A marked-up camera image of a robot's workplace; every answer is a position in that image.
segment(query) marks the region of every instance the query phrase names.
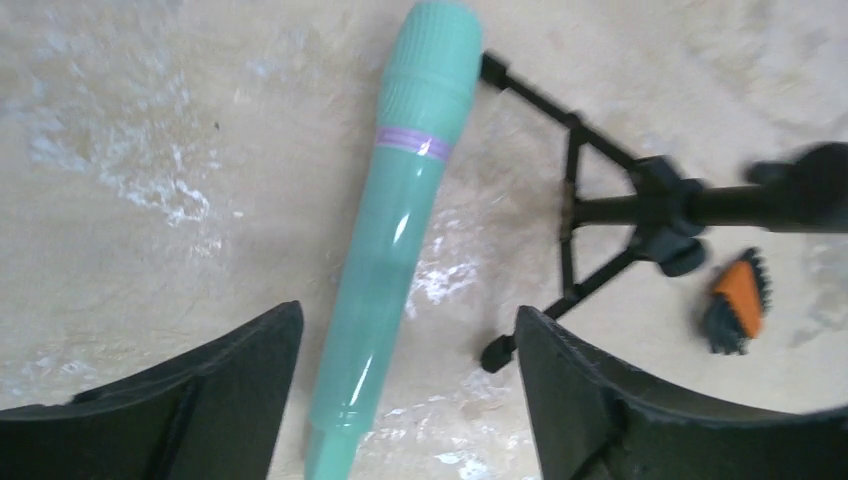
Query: orange and black object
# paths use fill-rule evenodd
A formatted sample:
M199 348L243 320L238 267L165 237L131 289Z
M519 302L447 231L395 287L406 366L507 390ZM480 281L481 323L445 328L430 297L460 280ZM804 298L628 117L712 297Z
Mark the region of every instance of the orange and black object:
M704 330L712 353L747 353L769 309L769 279L759 249L751 247L731 262L712 285Z

